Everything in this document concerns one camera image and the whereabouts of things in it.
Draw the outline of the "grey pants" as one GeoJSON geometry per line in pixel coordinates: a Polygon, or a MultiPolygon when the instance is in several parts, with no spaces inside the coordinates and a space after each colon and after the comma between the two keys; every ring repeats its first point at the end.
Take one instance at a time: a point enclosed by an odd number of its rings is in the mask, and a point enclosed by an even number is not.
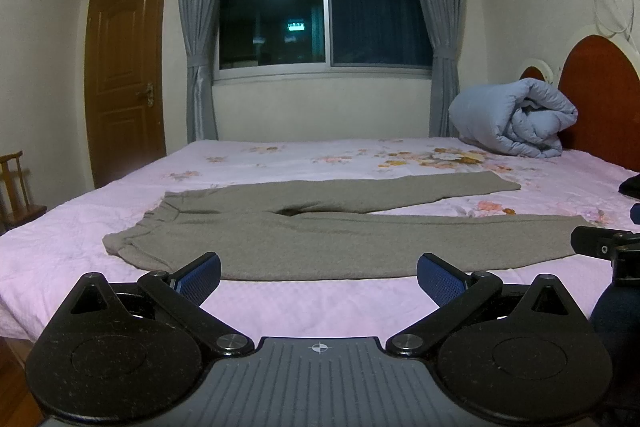
{"type": "Polygon", "coordinates": [[[409,216],[398,208],[516,191],[495,173],[387,180],[290,181],[168,193],[106,251],[142,270],[174,272],[205,253],[238,281],[408,277],[434,253],[463,271],[505,270],[572,254],[581,217],[409,216]]]}

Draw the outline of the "pink floral bed sheet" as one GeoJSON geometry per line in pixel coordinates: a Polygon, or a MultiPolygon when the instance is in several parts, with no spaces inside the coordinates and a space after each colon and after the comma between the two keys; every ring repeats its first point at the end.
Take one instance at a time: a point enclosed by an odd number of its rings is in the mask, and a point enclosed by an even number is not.
{"type": "Polygon", "coordinates": [[[457,139],[198,141],[4,234],[1,332],[36,340],[86,273],[132,283],[207,251],[222,281],[204,309],[250,338],[390,337],[435,308],[425,253],[506,283],[553,274],[590,313],[612,269],[570,233],[631,230],[628,176],[457,139]]]}

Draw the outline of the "black object on bed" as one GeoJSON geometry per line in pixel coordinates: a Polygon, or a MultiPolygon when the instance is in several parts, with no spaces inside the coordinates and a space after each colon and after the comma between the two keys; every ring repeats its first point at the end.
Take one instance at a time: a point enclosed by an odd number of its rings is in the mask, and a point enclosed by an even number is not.
{"type": "Polygon", "coordinates": [[[618,187],[620,194],[634,199],[640,199],[640,174],[623,181],[618,187]]]}

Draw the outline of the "wooden chair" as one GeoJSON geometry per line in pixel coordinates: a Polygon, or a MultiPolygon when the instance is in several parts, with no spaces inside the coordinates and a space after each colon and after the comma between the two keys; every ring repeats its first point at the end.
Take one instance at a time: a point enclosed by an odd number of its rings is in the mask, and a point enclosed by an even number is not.
{"type": "Polygon", "coordinates": [[[9,199],[9,209],[1,209],[1,224],[12,230],[35,221],[47,212],[47,207],[29,200],[21,166],[23,152],[1,156],[1,183],[9,199]]]}

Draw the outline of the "blue rolled duvet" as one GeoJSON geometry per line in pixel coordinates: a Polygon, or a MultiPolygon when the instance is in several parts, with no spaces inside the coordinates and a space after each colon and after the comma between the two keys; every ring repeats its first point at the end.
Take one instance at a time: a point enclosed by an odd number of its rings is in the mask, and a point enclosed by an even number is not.
{"type": "Polygon", "coordinates": [[[562,154],[559,133],[576,124],[578,109],[551,84],[524,78],[460,92],[449,118],[466,143],[502,155],[552,158],[562,154]]]}

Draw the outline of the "red wooden headboard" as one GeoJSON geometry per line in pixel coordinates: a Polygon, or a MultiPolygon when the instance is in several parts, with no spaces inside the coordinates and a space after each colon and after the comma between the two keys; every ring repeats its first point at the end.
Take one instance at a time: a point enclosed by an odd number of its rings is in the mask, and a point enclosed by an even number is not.
{"type": "Polygon", "coordinates": [[[639,170],[639,57],[620,37],[587,27],[570,40],[558,89],[578,110],[560,132],[567,150],[639,170]]]}

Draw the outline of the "brown wooden door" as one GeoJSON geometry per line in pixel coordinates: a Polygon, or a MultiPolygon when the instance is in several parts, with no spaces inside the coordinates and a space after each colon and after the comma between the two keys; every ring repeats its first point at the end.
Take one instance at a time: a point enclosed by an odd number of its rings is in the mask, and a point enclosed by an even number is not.
{"type": "Polygon", "coordinates": [[[164,0],[89,0],[85,110],[96,187],[166,155],[163,14],[164,0]]]}

